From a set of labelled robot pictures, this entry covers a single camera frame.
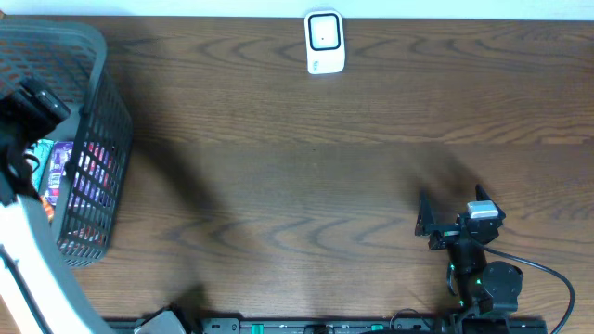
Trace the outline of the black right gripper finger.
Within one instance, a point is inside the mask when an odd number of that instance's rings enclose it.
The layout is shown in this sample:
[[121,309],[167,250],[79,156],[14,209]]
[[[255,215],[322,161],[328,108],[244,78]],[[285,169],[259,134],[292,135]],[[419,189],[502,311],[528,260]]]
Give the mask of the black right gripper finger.
[[435,220],[431,204],[425,192],[421,191],[419,196],[418,218],[415,225],[415,235],[417,237],[429,236],[433,232],[434,226]]
[[475,197],[477,201],[492,200],[491,197],[487,194],[486,190],[480,184],[477,184],[475,186]]

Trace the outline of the purple snack package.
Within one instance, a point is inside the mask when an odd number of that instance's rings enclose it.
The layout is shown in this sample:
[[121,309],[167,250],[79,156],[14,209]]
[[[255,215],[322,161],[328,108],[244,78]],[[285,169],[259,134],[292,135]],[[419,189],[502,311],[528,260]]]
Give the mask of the purple snack package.
[[[83,170],[104,186],[106,190],[100,189],[98,185],[89,182],[81,176],[79,172],[75,173],[73,183],[79,192],[83,192],[93,201],[108,208],[113,202],[112,197],[108,193],[111,182],[110,177],[108,176],[108,170],[112,165],[112,157],[106,149],[94,142],[91,142],[90,144],[84,142],[84,146],[87,147],[88,152],[98,158],[101,162],[106,163],[107,166],[101,167],[84,152],[80,155],[78,166],[83,167]],[[50,154],[47,188],[43,197],[45,197],[54,208],[56,208],[58,204],[60,185],[66,179],[66,163],[70,161],[72,149],[73,142],[58,141],[55,143]]]

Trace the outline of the teal snack packet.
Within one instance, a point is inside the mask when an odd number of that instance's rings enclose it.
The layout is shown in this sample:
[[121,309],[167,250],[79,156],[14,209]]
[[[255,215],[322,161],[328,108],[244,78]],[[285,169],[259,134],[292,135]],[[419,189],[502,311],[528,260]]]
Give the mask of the teal snack packet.
[[27,153],[33,155],[33,159],[28,160],[28,163],[32,166],[32,185],[36,190],[40,189],[45,172],[45,166],[48,162],[54,144],[55,142],[52,140],[40,139],[27,149]]

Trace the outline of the small orange white packet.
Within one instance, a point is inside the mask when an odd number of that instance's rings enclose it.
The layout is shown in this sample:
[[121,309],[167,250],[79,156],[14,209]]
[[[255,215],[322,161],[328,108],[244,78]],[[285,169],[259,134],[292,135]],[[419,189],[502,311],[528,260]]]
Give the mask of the small orange white packet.
[[52,222],[55,216],[55,208],[54,206],[49,203],[45,197],[41,197],[42,205],[45,210],[45,214],[47,215],[48,221]]

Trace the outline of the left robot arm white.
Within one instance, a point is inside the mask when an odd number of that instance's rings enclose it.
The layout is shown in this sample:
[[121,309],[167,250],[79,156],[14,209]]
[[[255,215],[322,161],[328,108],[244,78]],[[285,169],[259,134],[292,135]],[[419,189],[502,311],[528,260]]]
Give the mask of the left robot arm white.
[[27,148],[70,117],[33,77],[1,100],[1,298],[21,333],[110,333],[63,261]]

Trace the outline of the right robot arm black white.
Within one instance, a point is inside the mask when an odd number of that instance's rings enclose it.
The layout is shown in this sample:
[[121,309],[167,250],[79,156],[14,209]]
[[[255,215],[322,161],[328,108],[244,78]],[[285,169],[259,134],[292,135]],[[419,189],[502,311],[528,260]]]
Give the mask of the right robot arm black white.
[[415,235],[429,239],[432,251],[445,250],[446,284],[460,307],[436,322],[437,333],[510,333],[510,314],[518,310],[523,272],[510,263],[488,262],[486,245],[499,236],[506,214],[481,186],[476,200],[451,224],[439,223],[428,196],[420,194]]

